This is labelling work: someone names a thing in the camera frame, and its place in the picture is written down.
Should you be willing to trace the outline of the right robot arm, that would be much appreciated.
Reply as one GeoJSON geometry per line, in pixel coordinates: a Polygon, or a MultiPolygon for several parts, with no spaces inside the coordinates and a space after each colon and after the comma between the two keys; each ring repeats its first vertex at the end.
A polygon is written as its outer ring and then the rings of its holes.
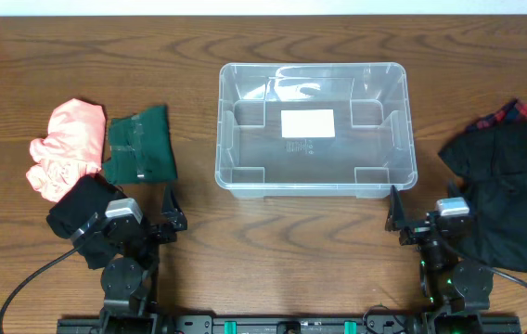
{"type": "Polygon", "coordinates": [[[428,310],[405,320],[406,333],[482,332],[480,312],[490,307],[493,274],[453,249],[472,222],[461,197],[440,199],[424,218],[408,219],[398,189],[391,187],[385,229],[397,232],[402,246],[419,252],[420,289],[431,303],[428,310]]]}

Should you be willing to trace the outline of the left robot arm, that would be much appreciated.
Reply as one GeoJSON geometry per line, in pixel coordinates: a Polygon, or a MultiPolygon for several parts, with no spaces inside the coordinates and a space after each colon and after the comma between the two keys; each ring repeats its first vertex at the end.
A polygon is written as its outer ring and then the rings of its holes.
{"type": "Polygon", "coordinates": [[[105,293],[99,334],[172,334],[175,324],[158,306],[160,246],[177,240],[187,229],[187,218],[173,188],[164,188],[161,218],[151,223],[132,198],[115,199],[105,211],[102,234],[116,248],[118,256],[109,261],[101,274],[105,293]]]}

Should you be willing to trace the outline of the large black garment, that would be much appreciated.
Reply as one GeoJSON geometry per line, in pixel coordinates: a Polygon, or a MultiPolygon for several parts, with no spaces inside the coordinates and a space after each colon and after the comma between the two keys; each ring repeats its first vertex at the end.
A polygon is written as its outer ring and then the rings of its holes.
{"type": "Polygon", "coordinates": [[[475,217],[456,248],[492,267],[527,273],[527,122],[459,135],[439,157],[463,179],[475,217]]]}

